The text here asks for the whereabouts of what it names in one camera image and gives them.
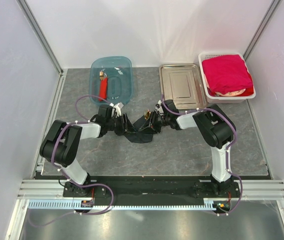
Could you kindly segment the gold spoon green handle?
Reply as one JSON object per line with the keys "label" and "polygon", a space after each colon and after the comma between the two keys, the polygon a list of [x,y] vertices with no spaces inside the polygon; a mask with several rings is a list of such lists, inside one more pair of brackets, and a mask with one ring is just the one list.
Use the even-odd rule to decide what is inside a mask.
{"label": "gold spoon green handle", "polygon": [[151,113],[152,113],[152,112],[149,111],[149,110],[145,111],[145,112],[144,112],[144,119],[145,119],[145,120],[148,120],[148,119],[150,118],[150,116],[151,116]]}

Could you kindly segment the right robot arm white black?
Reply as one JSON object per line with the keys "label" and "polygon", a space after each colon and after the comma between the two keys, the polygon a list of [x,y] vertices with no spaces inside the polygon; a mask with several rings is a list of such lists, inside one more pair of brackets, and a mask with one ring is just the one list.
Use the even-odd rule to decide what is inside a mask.
{"label": "right robot arm white black", "polygon": [[166,126],[177,131],[197,128],[211,148],[211,176],[215,180],[210,185],[211,192],[217,197],[228,192],[226,181],[232,176],[230,150],[237,133],[235,124],[218,105],[212,104],[206,108],[181,113],[172,100],[159,101],[154,111],[146,112],[133,125],[139,133],[145,135],[158,134]]}

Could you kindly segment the black paper napkin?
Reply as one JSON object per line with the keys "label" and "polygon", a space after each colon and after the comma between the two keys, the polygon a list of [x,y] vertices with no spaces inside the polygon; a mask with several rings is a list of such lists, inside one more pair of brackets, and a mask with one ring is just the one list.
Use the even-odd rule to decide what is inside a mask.
{"label": "black paper napkin", "polygon": [[[133,127],[138,130],[146,122],[145,118],[142,116],[133,123]],[[131,143],[136,144],[146,144],[153,140],[153,134],[134,132],[124,135]]]}

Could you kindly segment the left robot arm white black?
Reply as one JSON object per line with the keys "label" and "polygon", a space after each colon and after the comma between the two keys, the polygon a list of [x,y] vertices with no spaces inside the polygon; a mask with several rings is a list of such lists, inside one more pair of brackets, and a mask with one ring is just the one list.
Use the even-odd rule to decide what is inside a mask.
{"label": "left robot arm white black", "polygon": [[108,132],[118,136],[137,132],[127,114],[121,112],[123,104],[103,104],[98,113],[86,121],[67,123],[55,120],[41,143],[39,154],[61,171],[74,184],[81,197],[91,193],[90,175],[76,159],[81,140],[97,139]]}

